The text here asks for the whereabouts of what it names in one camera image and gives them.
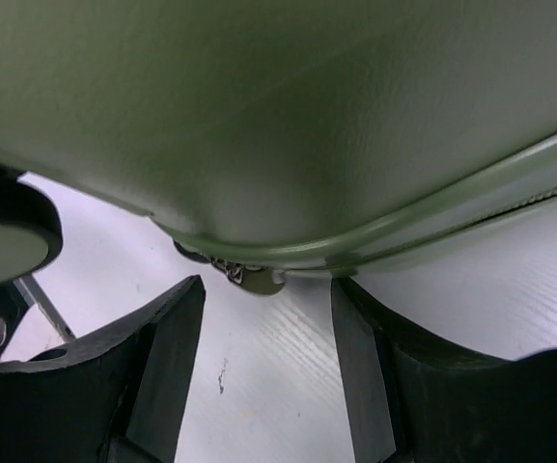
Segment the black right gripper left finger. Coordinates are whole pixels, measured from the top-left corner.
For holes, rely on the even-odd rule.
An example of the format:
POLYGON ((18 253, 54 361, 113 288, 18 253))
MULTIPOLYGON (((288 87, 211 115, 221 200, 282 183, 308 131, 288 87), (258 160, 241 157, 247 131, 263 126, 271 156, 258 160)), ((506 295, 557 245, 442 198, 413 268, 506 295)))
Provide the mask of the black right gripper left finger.
POLYGON ((206 290, 191 276, 144 307, 0 363, 0 462, 171 462, 206 290))

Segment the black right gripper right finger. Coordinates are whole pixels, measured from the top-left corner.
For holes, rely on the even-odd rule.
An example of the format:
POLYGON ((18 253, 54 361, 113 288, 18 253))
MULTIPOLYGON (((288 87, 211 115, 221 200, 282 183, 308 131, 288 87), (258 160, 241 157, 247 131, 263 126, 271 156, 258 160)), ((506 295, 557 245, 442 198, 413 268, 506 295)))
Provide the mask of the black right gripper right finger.
POLYGON ((515 361, 441 338, 350 279, 333 329, 359 462, 557 462, 557 349, 515 361))

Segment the green hard-shell suitcase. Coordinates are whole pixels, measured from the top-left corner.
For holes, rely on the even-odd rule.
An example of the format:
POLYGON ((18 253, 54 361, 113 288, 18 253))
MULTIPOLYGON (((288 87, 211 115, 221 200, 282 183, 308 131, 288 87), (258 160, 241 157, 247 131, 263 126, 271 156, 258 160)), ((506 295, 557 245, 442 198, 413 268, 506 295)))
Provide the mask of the green hard-shell suitcase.
POLYGON ((0 1, 0 164, 351 275, 557 202, 557 1, 0 1))

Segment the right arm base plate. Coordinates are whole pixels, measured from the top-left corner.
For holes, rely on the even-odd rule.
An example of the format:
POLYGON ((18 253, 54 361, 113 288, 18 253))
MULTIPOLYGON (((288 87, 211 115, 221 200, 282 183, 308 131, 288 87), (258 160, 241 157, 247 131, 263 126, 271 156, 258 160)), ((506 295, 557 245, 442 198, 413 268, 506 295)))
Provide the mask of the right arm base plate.
POLYGON ((63 343, 76 340, 70 325, 32 275, 0 285, 0 361, 23 324, 49 327, 63 343))

